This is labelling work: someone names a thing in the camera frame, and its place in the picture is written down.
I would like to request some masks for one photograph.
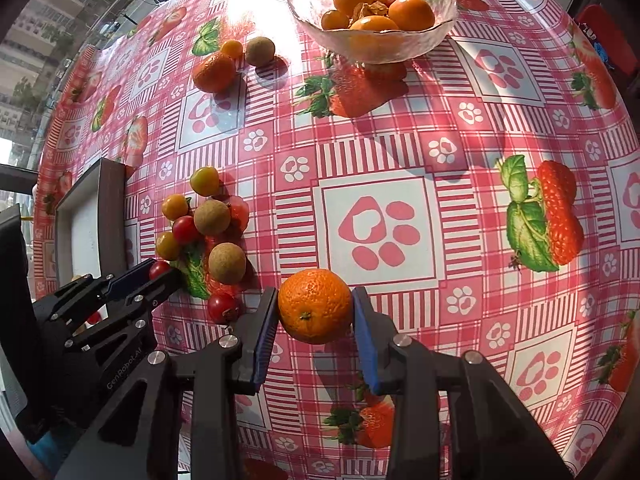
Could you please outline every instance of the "table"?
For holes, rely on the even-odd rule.
[[[579,471],[624,396],[598,384],[597,360],[625,341],[621,323],[638,309],[638,140],[555,1],[459,1],[450,35],[405,63],[406,75],[396,68],[364,78],[339,60],[328,68],[286,0],[177,0],[111,48],[85,51],[40,170],[38,294],[56,288],[44,203],[55,203],[96,158],[133,168],[130,265],[154,256],[156,233],[168,227],[162,199],[192,196],[190,174],[213,165],[225,192],[250,212],[243,243],[259,284],[242,294],[249,308],[260,288],[330,267],[349,285],[365,285],[400,332],[441,352],[479,349]],[[193,51],[209,48],[194,46],[203,23],[218,30],[219,43],[272,38],[277,62],[241,64],[229,91],[201,93],[190,71]],[[334,94],[314,90],[310,76],[332,78]],[[351,93],[340,86],[346,80]],[[552,174],[541,174],[544,160],[564,166],[546,163]],[[575,199],[556,187],[569,213],[553,220],[546,203],[545,234],[540,202],[527,194],[536,194],[537,174],[551,200],[553,180],[566,182],[566,172],[577,182]],[[569,245],[584,232],[577,256],[545,245],[563,228]],[[210,279],[197,278],[191,296],[156,309],[162,348],[194,351],[224,332],[207,320]],[[279,329],[260,394],[237,398],[244,452],[295,479],[384,475],[388,447],[341,445],[323,423],[332,406],[364,407],[347,387],[357,369],[350,338],[313,347]],[[624,379],[616,378],[620,390]],[[446,438],[446,399],[441,420]]]

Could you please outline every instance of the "metal screw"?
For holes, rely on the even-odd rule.
[[[164,352],[156,350],[155,352],[151,352],[148,356],[146,356],[146,360],[149,361],[150,365],[159,365],[164,359],[166,355]]]
[[[464,359],[470,365],[479,365],[484,358],[480,352],[469,350],[468,352],[465,352]]]
[[[222,348],[233,348],[238,344],[238,338],[232,334],[223,335],[218,339],[218,344],[222,346]]]
[[[409,346],[412,341],[413,339],[411,338],[411,336],[407,334],[396,334],[394,336],[394,345],[396,346],[400,346],[400,347]]]

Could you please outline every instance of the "blue gripper pad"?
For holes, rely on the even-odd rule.
[[[375,395],[380,395],[378,350],[374,345],[365,313],[367,309],[373,312],[373,307],[363,287],[354,288],[351,295],[353,296],[353,332],[356,336],[362,375],[369,390]]]

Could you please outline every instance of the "paw print pattern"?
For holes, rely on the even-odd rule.
[[[529,16],[518,16],[518,21],[524,27],[533,27],[535,25],[535,22]]]
[[[147,213],[149,213],[150,209],[151,209],[151,197],[147,195],[140,201],[140,212],[143,215],[146,215]]]
[[[602,272],[608,278],[609,275],[613,274],[617,270],[618,260],[612,253],[608,253],[604,255],[604,263],[602,264]]]
[[[460,108],[458,117],[465,121],[466,124],[473,125],[484,121],[482,110],[476,108],[473,103],[460,103],[458,107]]]
[[[78,137],[80,137],[81,130],[82,128],[77,125],[68,127],[64,133],[65,144],[67,146],[69,146],[70,144],[75,144],[78,140]]]
[[[591,315],[595,303],[596,300],[591,294],[586,298],[582,298],[580,301],[580,314],[582,314],[582,317],[589,317]]]
[[[573,410],[571,415],[567,418],[567,422],[569,424],[578,424],[579,421],[582,420],[582,415],[584,414],[584,410]]]
[[[571,400],[572,400],[571,394],[562,396],[562,399],[560,399],[560,402],[558,402],[558,405],[556,406],[556,412],[562,412],[565,409],[567,409],[569,405],[571,405]]]
[[[516,385],[523,387],[518,393],[520,400],[529,400],[534,393],[541,395],[546,390],[545,380],[553,379],[560,371],[555,366],[560,358],[560,352],[551,352],[548,356],[544,352],[538,352],[533,357],[516,380]]]
[[[324,462],[323,460],[316,460],[311,463],[311,467],[313,467],[318,473],[330,473],[334,470],[334,465],[331,462]]]
[[[173,325],[169,325],[166,329],[166,336],[169,339],[169,342],[174,346],[180,346],[182,343],[182,333],[179,328],[176,328]]]
[[[487,72],[489,79],[496,86],[520,88],[518,79],[524,79],[524,75],[515,68],[516,62],[509,56],[496,56],[487,48],[483,48],[478,52],[475,62]]]
[[[354,218],[358,215],[369,215],[370,218],[379,219],[370,228],[369,235],[366,238],[359,238],[355,232]],[[404,263],[404,253],[397,243],[412,246],[420,241],[418,229],[409,224],[398,224],[391,231],[392,240],[385,241],[380,245],[378,254],[371,248],[366,247],[368,244],[377,244],[387,238],[388,229],[385,215],[398,221],[407,221],[415,217],[415,211],[406,202],[398,201],[389,203],[385,208],[385,214],[383,214],[375,198],[361,196],[338,227],[338,236],[340,238],[359,244],[351,251],[351,257],[361,269],[375,270],[380,265],[380,260],[389,267],[400,266]]]
[[[138,77],[138,88],[142,88],[145,85],[145,83],[147,83],[151,79],[152,74],[157,72],[159,69],[160,69],[159,59],[155,59],[153,60],[152,63],[149,63],[148,65],[146,65],[144,70],[142,71],[142,74],[140,74],[140,76]]]
[[[169,160],[164,161],[160,166],[160,171],[158,171],[158,177],[160,178],[160,180],[164,180],[167,177],[171,176],[171,170],[173,168],[174,168],[174,165],[171,163],[171,161]]]
[[[280,355],[284,352],[284,350],[282,349],[282,346],[280,346],[278,343],[274,342],[273,343],[273,349],[271,349],[271,362],[272,363],[279,363],[280,362]]]
[[[569,124],[571,123],[571,121],[562,110],[554,110],[551,117],[553,118],[556,126],[564,128],[565,130],[569,129]]]
[[[177,87],[175,87],[173,90],[171,90],[171,97],[173,97],[174,99],[176,97],[178,97],[182,92],[184,91],[184,85],[178,85]]]
[[[254,132],[249,132],[248,139],[245,139],[244,142],[244,150],[246,152],[259,152],[263,149],[264,145],[267,143],[269,139],[264,136],[264,131],[261,129],[257,129]]]
[[[295,451],[298,449],[298,444],[296,444],[292,438],[286,436],[276,438],[274,439],[274,442],[276,443],[276,446],[280,449],[284,449],[285,451]]]
[[[600,160],[600,155],[602,154],[602,150],[600,149],[600,145],[594,140],[587,140],[584,143],[584,151],[587,152],[589,158],[594,162],[596,160]]]
[[[519,32],[509,32],[507,36],[511,41],[513,41],[513,43],[516,43],[519,45],[527,44],[526,38]]]
[[[506,340],[511,337],[511,325],[496,321],[484,336],[489,341],[489,348],[495,350],[504,346]]]
[[[287,182],[302,180],[304,173],[308,173],[310,169],[308,162],[309,160],[306,156],[296,158],[293,155],[289,155],[280,167],[280,171],[284,173],[284,180]]]
[[[450,313],[466,316],[476,304],[476,298],[473,297],[471,287],[465,285],[462,288],[454,288],[452,295],[447,298],[447,303],[449,303],[447,310]]]
[[[440,140],[430,140],[429,156],[436,159],[438,164],[451,164],[456,160],[456,151],[458,148],[447,137],[441,137]]]

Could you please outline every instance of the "fruit pile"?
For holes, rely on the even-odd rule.
[[[185,275],[190,294],[207,299],[207,311],[213,322],[228,324],[241,313],[234,293],[240,291],[246,256],[236,243],[227,240],[236,240],[246,228],[246,222],[237,222],[232,203],[213,198],[222,198],[220,177],[215,168],[207,166],[196,170],[190,184],[197,195],[207,199],[195,211],[190,207],[190,199],[182,194],[164,199],[162,214],[172,227],[156,239],[156,253],[165,261],[153,264],[149,278],[158,277],[171,266],[177,267]]]
[[[193,84],[206,93],[222,92],[236,78],[236,60],[240,59],[242,54],[248,64],[261,67],[269,64],[275,53],[276,46],[273,41],[261,36],[247,41],[246,49],[237,40],[225,41],[219,51],[193,67]]]
[[[510,266],[549,272],[572,261],[582,250],[584,232],[573,211],[577,186],[571,170],[545,160],[529,181],[524,155],[512,155],[498,167],[511,197],[507,240],[515,256]]]
[[[424,0],[334,0],[335,9],[322,15],[324,30],[426,30],[435,24]]]

